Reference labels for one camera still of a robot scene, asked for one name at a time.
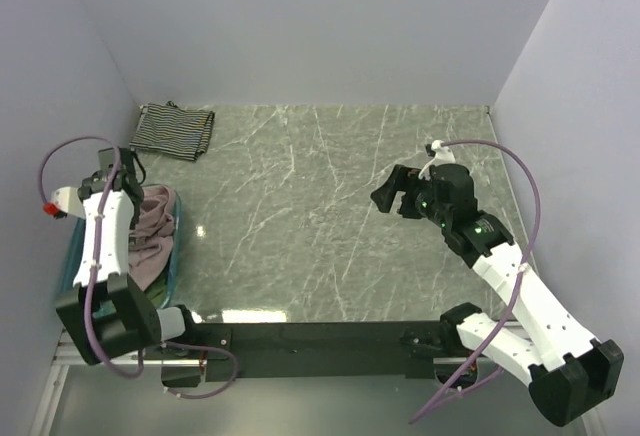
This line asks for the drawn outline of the pink tank top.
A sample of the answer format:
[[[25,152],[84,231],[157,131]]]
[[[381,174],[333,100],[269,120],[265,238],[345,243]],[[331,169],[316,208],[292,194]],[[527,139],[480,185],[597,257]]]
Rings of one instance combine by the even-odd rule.
[[[130,231],[128,261],[131,278],[145,291],[161,275],[173,250],[177,193],[165,185],[146,186],[143,192],[139,220]]]

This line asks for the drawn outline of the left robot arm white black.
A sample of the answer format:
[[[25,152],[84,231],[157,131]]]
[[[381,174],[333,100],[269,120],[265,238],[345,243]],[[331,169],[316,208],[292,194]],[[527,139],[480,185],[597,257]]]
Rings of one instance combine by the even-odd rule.
[[[181,307],[156,308],[129,274],[131,230],[139,220],[143,190],[134,156],[126,148],[99,152],[99,170],[78,188],[62,187],[45,210],[84,223],[79,266],[56,313],[85,363],[106,364],[162,343],[176,357],[193,355],[197,329]]]

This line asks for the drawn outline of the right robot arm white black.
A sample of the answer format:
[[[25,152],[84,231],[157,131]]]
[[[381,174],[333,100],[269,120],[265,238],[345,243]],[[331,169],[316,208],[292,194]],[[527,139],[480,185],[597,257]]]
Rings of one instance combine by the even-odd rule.
[[[506,226],[479,209],[469,170],[458,164],[426,171],[397,165],[371,194],[382,213],[396,199],[399,214],[439,227],[448,248],[510,306],[526,332],[519,337],[479,308],[460,305],[443,314],[444,351],[480,349],[528,389],[538,411],[563,427],[615,392],[624,354],[613,340],[600,341],[563,307],[532,267]]]

